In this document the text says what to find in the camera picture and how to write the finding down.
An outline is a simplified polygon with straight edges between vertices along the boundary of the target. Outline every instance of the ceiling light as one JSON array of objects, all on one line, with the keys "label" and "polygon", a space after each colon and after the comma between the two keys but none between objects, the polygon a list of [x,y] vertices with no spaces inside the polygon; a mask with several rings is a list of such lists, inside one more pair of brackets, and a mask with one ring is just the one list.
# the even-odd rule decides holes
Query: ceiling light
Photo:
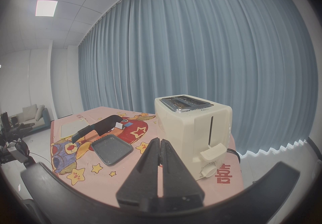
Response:
[{"label": "ceiling light", "polygon": [[54,16],[57,1],[38,0],[36,6],[36,16]]}]

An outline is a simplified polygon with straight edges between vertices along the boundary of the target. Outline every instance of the gray tray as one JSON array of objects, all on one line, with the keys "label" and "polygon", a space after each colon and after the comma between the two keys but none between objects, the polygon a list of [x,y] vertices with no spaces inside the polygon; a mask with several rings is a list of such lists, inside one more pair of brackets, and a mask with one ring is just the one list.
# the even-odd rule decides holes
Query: gray tray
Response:
[{"label": "gray tray", "polygon": [[92,142],[91,146],[97,156],[108,166],[115,164],[133,151],[132,145],[121,140],[114,134],[109,134]]}]

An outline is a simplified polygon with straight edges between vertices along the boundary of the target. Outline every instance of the white floor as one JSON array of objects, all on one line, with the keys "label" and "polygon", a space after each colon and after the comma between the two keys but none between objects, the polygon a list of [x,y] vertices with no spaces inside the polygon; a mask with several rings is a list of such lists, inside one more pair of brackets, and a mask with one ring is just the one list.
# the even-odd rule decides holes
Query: white floor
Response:
[{"label": "white floor", "polygon": [[[50,130],[45,130],[23,139],[30,150],[30,155],[36,162],[43,162],[49,169],[50,164]],[[260,151],[257,154],[247,152],[241,157],[240,168],[243,175],[244,187],[252,185],[253,181],[260,179],[277,162],[283,161],[301,172],[300,178],[285,204],[271,219],[269,224],[280,223],[296,206],[312,183],[312,172],[316,166],[317,156],[310,145],[304,141],[295,142],[294,145],[281,147],[279,150],[271,149],[268,152]],[[13,189],[22,199],[31,198],[20,178],[20,172],[25,170],[18,161],[9,162],[1,166]]]},{"label": "white floor", "polygon": [[[43,162],[51,169],[50,129],[27,136],[23,138],[23,141],[27,144],[30,156],[34,158],[35,162]],[[18,161],[12,161],[2,164],[1,168],[18,196],[21,199],[32,199],[20,177],[20,172],[26,169],[25,166]]]},{"label": "white floor", "polygon": [[281,146],[279,150],[272,148],[268,152],[260,150],[257,154],[248,151],[241,157],[240,168],[243,175],[244,188],[252,185],[253,181],[260,179],[280,161],[300,171],[299,180],[292,193],[277,214],[269,221],[269,224],[282,222],[300,202],[313,182],[312,176],[314,175],[312,175],[312,172],[316,167],[320,169],[320,165],[316,164],[317,160],[315,152],[307,141],[295,142],[294,145],[288,144],[286,148]]}]

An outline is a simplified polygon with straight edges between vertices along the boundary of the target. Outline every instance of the toaster slot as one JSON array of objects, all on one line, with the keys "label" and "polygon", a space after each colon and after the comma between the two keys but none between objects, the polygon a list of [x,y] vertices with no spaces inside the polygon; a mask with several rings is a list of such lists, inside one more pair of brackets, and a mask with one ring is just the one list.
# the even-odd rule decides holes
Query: toaster slot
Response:
[{"label": "toaster slot", "polygon": [[210,140],[211,140],[212,121],[213,121],[213,116],[211,117],[211,122],[210,122],[210,132],[209,132],[209,142],[208,142],[209,146],[210,146]]}]

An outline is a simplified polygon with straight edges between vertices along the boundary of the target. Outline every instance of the pink tablecloth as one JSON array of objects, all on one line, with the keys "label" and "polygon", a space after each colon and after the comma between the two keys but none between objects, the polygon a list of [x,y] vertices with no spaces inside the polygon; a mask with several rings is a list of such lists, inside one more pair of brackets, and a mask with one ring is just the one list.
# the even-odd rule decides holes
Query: pink tablecloth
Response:
[{"label": "pink tablecloth", "polygon": [[[91,142],[99,138],[95,131],[75,144],[71,143],[70,137],[60,138],[61,126],[64,124],[85,118],[91,125],[114,114],[123,117],[124,121],[131,122],[132,125],[122,131],[115,128],[110,133],[114,133],[119,138],[131,143],[134,150],[113,166],[105,165],[91,150]],[[62,181],[79,192],[103,203],[118,207],[115,194],[141,157],[150,140],[157,136],[156,125],[155,115],[106,107],[91,109],[78,115],[55,120],[51,124],[50,132],[52,171]],[[232,136],[229,148],[235,149]],[[162,196],[161,167],[159,167],[158,173],[158,195]],[[202,178],[197,182],[205,192],[205,206],[241,192],[244,186],[237,156],[227,153],[223,166],[217,170],[215,175],[210,178]]]}]

